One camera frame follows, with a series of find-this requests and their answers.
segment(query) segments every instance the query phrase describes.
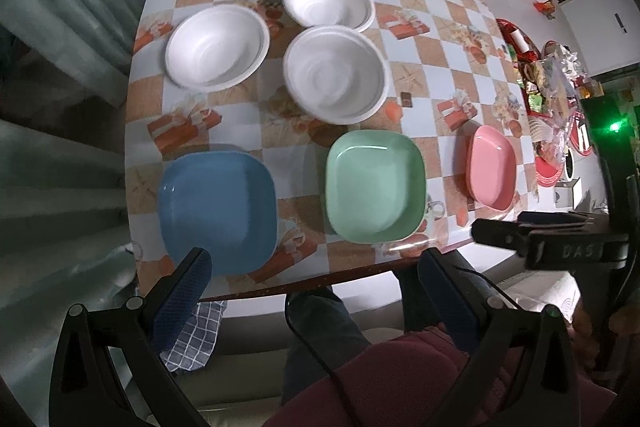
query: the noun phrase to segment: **white cabinet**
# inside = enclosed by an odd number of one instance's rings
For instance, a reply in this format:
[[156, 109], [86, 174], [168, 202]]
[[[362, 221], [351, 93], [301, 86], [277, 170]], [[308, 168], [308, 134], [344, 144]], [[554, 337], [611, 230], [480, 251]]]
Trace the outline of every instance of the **white cabinet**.
[[634, 0], [567, 0], [560, 8], [590, 75], [640, 62], [640, 10]]

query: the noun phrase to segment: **blue bowl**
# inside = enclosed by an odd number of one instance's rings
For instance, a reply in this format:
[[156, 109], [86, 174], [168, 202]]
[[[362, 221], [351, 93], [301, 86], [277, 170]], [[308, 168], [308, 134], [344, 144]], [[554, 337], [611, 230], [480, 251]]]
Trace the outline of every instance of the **blue bowl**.
[[204, 248], [211, 254], [213, 275], [257, 270], [278, 240], [271, 174], [241, 152], [199, 152], [172, 162], [160, 182], [158, 215], [174, 263], [191, 248]]

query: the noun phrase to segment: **green bowl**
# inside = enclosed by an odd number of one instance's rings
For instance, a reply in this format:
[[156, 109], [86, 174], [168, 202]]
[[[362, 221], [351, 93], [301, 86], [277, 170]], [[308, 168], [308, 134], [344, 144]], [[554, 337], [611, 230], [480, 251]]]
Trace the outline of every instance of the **green bowl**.
[[326, 161], [326, 213], [352, 243], [404, 239], [424, 217], [424, 161], [415, 144], [391, 131], [341, 136]]

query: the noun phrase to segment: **cabinet handle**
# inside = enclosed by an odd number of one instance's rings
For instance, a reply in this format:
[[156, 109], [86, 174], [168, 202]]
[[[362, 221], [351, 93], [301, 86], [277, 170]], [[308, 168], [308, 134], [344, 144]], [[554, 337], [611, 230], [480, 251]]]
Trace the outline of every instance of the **cabinet handle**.
[[623, 31], [623, 33], [626, 33], [626, 28], [625, 25], [623, 25], [622, 20], [620, 19], [620, 15], [618, 15], [617, 13], [614, 13], [616, 20], [618, 21], [618, 24], [620, 25], [620, 29]]

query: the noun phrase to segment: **person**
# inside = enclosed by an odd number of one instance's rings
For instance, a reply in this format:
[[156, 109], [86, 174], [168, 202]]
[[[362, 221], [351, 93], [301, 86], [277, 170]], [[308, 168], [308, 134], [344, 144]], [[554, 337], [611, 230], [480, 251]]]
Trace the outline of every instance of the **person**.
[[[457, 251], [447, 253], [446, 259], [456, 266], [471, 268]], [[338, 382], [332, 381], [308, 347], [294, 338], [284, 369], [281, 407], [264, 427], [425, 425], [461, 374], [468, 356], [456, 349], [439, 324], [438, 315], [418, 279], [417, 266], [394, 274], [402, 294], [405, 335], [381, 344], [369, 343], [331, 288], [287, 296], [293, 327], [334, 371]], [[483, 296], [493, 294], [480, 278], [462, 275], [471, 280]], [[576, 359], [587, 368], [593, 367], [598, 350], [597, 343], [590, 339], [588, 315], [578, 307], [575, 318], [570, 336], [577, 346]], [[629, 319], [622, 322], [629, 328]], [[517, 363], [516, 354], [508, 354], [474, 425], [498, 410], [510, 388]], [[342, 387], [347, 400], [337, 392], [336, 385]], [[578, 386], [581, 425], [590, 427], [615, 394], [588, 380], [583, 371], [578, 371]]]

